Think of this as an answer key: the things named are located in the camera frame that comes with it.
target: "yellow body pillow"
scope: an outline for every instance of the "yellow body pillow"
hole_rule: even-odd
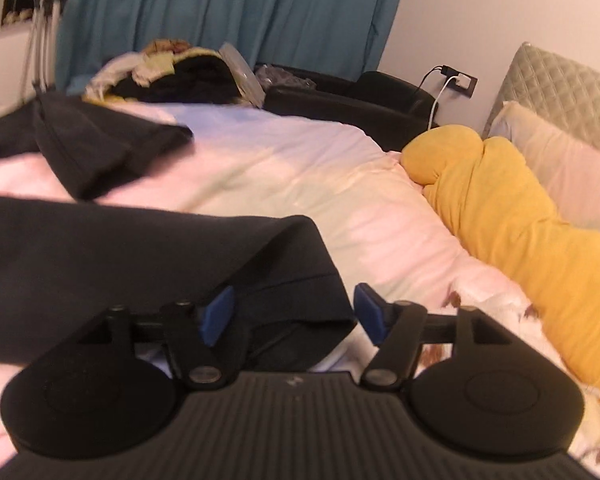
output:
[[[402,165],[467,251],[520,284],[574,375],[600,389],[600,233],[564,222],[502,137],[443,126],[411,141]]]

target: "window sill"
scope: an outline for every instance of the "window sill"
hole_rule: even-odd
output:
[[[0,38],[13,36],[14,34],[22,34],[23,32],[30,32],[31,27],[31,20],[27,20],[26,22],[11,23],[10,25],[3,25],[0,27]]]

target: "teal curtain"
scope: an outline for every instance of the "teal curtain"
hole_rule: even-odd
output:
[[[69,0],[56,79],[78,91],[109,59],[156,38],[356,79],[380,61],[399,0]]]

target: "headboard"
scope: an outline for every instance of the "headboard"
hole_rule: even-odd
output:
[[[518,101],[600,150],[600,72],[523,43],[500,87],[483,136],[504,101]]]

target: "power outlet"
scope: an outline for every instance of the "power outlet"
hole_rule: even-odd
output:
[[[474,95],[475,86],[478,84],[477,77],[470,76],[447,65],[443,66],[440,72],[442,72],[442,75],[446,76],[447,79],[455,75],[460,76],[461,80],[453,79],[453,81],[450,81],[446,86],[447,88],[451,88],[452,90],[455,90],[462,95],[466,95],[469,98]]]

